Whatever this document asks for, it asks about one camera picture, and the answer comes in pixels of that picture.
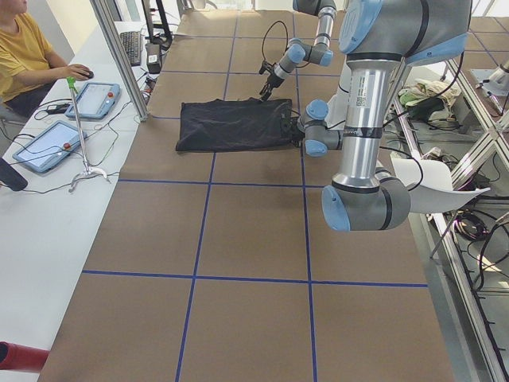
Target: red object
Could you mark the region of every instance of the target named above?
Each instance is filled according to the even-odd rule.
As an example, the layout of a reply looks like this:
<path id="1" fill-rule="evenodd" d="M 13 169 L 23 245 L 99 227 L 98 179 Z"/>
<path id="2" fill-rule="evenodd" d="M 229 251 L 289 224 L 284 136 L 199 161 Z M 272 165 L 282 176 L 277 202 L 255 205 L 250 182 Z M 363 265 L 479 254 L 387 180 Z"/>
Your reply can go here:
<path id="1" fill-rule="evenodd" d="M 0 342 L 0 370 L 40 372 L 49 351 Z"/>

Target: hand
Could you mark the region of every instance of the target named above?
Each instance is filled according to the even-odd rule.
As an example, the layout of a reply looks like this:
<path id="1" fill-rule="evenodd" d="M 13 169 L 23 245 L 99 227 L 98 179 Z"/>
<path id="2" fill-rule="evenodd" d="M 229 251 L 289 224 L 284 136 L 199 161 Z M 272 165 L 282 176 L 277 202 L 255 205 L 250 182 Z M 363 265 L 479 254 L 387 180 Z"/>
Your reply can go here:
<path id="1" fill-rule="evenodd" d="M 61 78 L 73 77 L 78 81 L 88 80 L 88 73 L 90 69 L 82 64 L 70 64 L 59 68 L 62 71 Z"/>

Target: keyboard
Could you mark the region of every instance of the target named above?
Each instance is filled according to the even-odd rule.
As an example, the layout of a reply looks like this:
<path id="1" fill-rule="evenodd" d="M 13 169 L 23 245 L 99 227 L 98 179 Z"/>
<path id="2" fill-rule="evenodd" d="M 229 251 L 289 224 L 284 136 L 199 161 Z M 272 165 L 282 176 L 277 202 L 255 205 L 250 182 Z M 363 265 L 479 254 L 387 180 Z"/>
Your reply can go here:
<path id="1" fill-rule="evenodd" d="M 130 66 L 139 66 L 142 62 L 142 34 L 140 31 L 121 32 L 119 36 L 129 58 Z"/>

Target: touchscreen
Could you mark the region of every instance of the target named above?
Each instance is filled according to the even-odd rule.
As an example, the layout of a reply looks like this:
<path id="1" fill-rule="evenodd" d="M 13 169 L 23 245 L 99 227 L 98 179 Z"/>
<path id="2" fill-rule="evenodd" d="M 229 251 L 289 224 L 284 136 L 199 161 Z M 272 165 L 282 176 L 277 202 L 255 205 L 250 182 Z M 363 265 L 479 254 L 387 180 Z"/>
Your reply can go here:
<path id="1" fill-rule="evenodd" d="M 104 104 L 110 84 L 89 84 L 80 94 L 78 99 L 78 110 L 80 115 L 96 115 Z"/>
<path id="2" fill-rule="evenodd" d="M 42 166 L 50 156 L 64 149 L 64 144 L 76 139 L 78 131 L 63 123 L 57 123 L 39 138 L 33 140 L 25 150 L 18 153 L 22 161 Z"/>

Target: stand base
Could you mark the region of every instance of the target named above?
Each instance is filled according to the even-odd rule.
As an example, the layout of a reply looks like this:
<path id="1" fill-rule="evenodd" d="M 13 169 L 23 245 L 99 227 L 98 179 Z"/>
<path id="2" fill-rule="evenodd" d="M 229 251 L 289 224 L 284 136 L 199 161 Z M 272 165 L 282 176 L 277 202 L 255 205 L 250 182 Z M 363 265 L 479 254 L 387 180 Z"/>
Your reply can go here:
<path id="1" fill-rule="evenodd" d="M 69 189 L 69 192 L 70 193 L 74 192 L 79 181 L 83 181 L 85 179 L 92 179 L 93 177 L 97 177 L 98 175 L 104 177 L 104 179 L 106 179 L 108 183 L 111 183 L 110 179 L 108 179 L 106 171 L 104 171 L 100 168 L 97 168 L 97 167 L 88 167 L 85 171 L 77 174 L 72 179 L 71 188 Z"/>

